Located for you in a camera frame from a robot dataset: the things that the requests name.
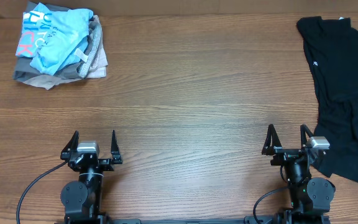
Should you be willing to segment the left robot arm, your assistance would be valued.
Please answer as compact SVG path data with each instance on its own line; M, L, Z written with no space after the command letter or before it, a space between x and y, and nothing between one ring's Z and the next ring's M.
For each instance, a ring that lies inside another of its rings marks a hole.
M112 133L111 157L100 158L96 141L79 142L75 131L61 151L60 159L79 173L78 180L62 188L60 199L65 207L65 223L112 223L112 218L101 211L102 186L105 172L114 170L123 159L117 144L116 133Z

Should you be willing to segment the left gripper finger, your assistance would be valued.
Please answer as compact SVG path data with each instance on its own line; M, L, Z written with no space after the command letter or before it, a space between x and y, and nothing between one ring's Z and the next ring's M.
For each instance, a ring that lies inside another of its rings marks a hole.
M76 152L78 147L79 132L75 131L67 145L62 149L60 159L69 161L73 152Z
M111 155L112 155L112 162L113 164L122 164L122 156L119 150L119 146L117 144L117 137L115 131L112 132L112 139L111 139Z

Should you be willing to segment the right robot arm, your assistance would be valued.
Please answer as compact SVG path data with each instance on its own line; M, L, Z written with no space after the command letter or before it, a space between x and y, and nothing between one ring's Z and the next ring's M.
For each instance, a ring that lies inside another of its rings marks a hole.
M285 149L279 140L273 124L268 126L262 154L271 156L271 166L279 166L280 176L287 184L261 196L253 207L253 217L257 223L256 208L266 197L289 191L291 207L281 208L270 218L270 223L329 223L325 214L330 211L336 191L335 185L324 178L313 178L310 172L312 163L326 154L330 143L324 136L315 136L307 125L300 126L301 146L299 149Z

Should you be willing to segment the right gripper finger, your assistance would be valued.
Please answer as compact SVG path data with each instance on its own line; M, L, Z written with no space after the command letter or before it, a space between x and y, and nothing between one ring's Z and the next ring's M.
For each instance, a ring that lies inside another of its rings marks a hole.
M267 136L262 148L262 155L272 156L282 149L281 142L273 124L268 126Z
M307 127L306 124L302 124L300 126L300 135L301 135L301 146L305 147L306 142L308 138L313 137L313 133L310 131L310 129Z

